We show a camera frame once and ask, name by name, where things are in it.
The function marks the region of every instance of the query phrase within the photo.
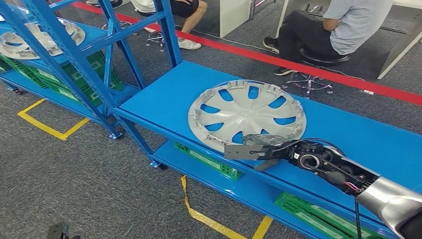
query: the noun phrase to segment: hand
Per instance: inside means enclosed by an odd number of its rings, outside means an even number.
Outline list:
[[[187,5],[190,5],[193,2],[193,0],[174,0],[174,1],[181,1],[181,2],[186,3]]]

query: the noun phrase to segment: black stool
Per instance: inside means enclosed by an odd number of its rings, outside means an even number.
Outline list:
[[[330,67],[330,66],[338,66],[343,63],[346,63],[349,59],[349,55],[342,55],[342,56],[323,56],[318,53],[312,52],[306,47],[302,47],[300,49],[301,53],[301,59],[305,61],[306,63],[309,63],[311,65],[315,66],[324,66],[324,67]],[[294,78],[299,75],[305,78],[305,80],[294,80]],[[318,76],[311,76],[303,73],[294,73],[290,76],[290,80],[286,82],[284,85],[282,85],[282,88],[286,89],[289,86],[287,84],[293,83],[297,87],[306,89],[306,95],[305,98],[309,99],[309,94],[311,91],[316,90],[322,90],[326,89],[327,94],[332,94],[332,86],[331,84],[325,84],[322,82],[317,81],[319,77]]]
[[[155,12],[146,13],[146,12],[141,12],[141,11],[138,11],[138,10],[135,10],[135,11],[137,13],[139,13],[141,16],[144,16],[144,17],[152,16],[155,13]],[[145,44],[146,46],[150,46],[151,45],[150,42],[159,43],[160,44],[160,51],[161,52],[166,51],[166,48],[164,48],[165,40],[164,40],[163,34],[160,31],[150,32],[149,35],[148,35],[148,39],[146,41],[147,41],[147,43]]]

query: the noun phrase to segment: light blue shirt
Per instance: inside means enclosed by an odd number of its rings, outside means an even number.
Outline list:
[[[331,45],[340,55],[356,51],[382,25],[393,0],[331,0],[324,18],[340,22],[331,32]]]

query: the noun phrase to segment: yellow floor tape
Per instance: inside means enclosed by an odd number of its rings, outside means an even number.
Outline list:
[[[217,232],[225,235],[226,237],[230,239],[247,239],[246,237],[240,235],[239,233],[231,230],[230,228],[227,228],[220,223],[212,220],[211,218],[205,216],[204,214],[201,214],[191,208],[189,205],[189,199],[188,199],[188,189],[186,185],[186,175],[181,177],[180,180],[182,181],[182,187],[183,191],[185,192],[185,204],[188,208],[189,214],[196,220],[208,225],[210,228],[216,230]],[[273,221],[272,218],[264,217],[261,224],[259,225],[258,229],[256,230],[254,236],[252,239],[262,239],[267,232],[268,228],[271,225],[271,222]]]
[[[265,216],[264,219],[262,219],[261,224],[259,225],[255,234],[253,235],[252,239],[264,238],[272,222],[273,222],[273,219],[271,217]]]
[[[84,124],[86,124],[89,121],[88,118],[85,118],[85,119],[81,120],[79,123],[77,123],[75,126],[70,128],[70,130],[66,131],[65,133],[61,133],[61,132],[41,123],[40,121],[36,120],[35,118],[33,118],[32,116],[27,114],[27,112],[29,110],[31,110],[32,108],[36,107],[37,105],[41,104],[44,101],[45,101],[45,99],[40,99],[39,101],[35,102],[33,105],[31,105],[28,108],[26,108],[26,109],[22,110],[21,112],[17,113],[17,115],[22,117],[24,120],[28,121],[28,123],[32,124],[33,126],[41,129],[44,132],[51,134],[54,137],[59,138],[61,140],[66,140],[71,134],[73,134],[75,131],[77,131],[80,127],[82,127]]]

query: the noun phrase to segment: electrical cord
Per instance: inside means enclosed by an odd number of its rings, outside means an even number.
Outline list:
[[[298,143],[300,143],[300,142],[303,142],[303,141],[311,141],[311,140],[315,140],[315,141],[320,141],[320,142],[324,142],[324,143],[327,143],[327,144],[329,144],[329,145],[331,145],[332,147],[334,147],[339,153],[341,153],[344,157],[346,157],[346,154],[339,148],[339,147],[337,147],[337,146],[335,146],[333,143],[331,143],[331,142],[329,142],[329,141],[327,141],[327,140],[324,140],[324,139],[321,139],[321,138],[302,138],[302,139],[299,139],[299,140],[296,140],[296,141],[294,141],[294,142],[292,142],[292,143],[290,143],[290,144],[288,144],[288,145],[285,145],[285,146],[283,146],[283,147],[281,147],[281,148],[278,148],[278,149],[275,149],[274,151],[281,151],[281,150],[284,150],[284,149],[286,149],[286,148],[289,148],[289,147],[291,147],[291,146],[293,146],[293,145],[295,145],[295,144],[298,144]]]
[[[360,219],[359,219],[359,203],[356,201],[356,198],[355,198],[355,217],[356,217],[357,238],[362,239],[362,231],[360,229]]]
[[[214,36],[214,35],[211,35],[211,34],[209,34],[209,33],[201,32],[201,31],[197,31],[197,30],[192,30],[192,31],[194,31],[194,32],[196,32],[196,33],[199,33],[199,34],[203,34],[203,35],[207,35],[207,36],[210,36],[210,37],[214,37],[214,38],[217,38],[217,39],[221,39],[221,40],[223,40],[223,41],[227,41],[227,42],[235,43],[235,44],[238,44],[238,45],[247,46],[247,47],[252,47],[252,48],[259,49],[259,50],[263,50],[263,51],[268,51],[268,52],[271,52],[271,53],[273,53],[273,54],[274,54],[274,52],[273,52],[273,51],[268,50],[268,49],[265,49],[265,48],[257,47],[257,46],[254,46],[254,45],[248,45],[248,44],[240,43],[240,42],[237,42],[237,41],[227,40],[227,39],[225,39],[225,38],[223,38],[223,37]],[[318,67],[320,67],[320,68],[322,68],[322,69],[324,69],[324,70],[327,70],[327,71],[331,71],[331,72],[336,72],[336,73],[342,74],[342,75],[347,76],[347,77],[351,77],[351,78],[355,78],[355,79],[358,79],[358,80],[361,80],[361,81],[365,81],[364,79],[362,79],[362,78],[360,78],[360,77],[349,76],[349,75],[347,75],[347,74],[345,74],[345,73],[343,73],[343,72],[341,72],[341,71],[336,71],[336,70],[333,70],[333,69],[330,69],[330,68],[327,68],[327,67],[324,67],[324,66],[318,66]]]

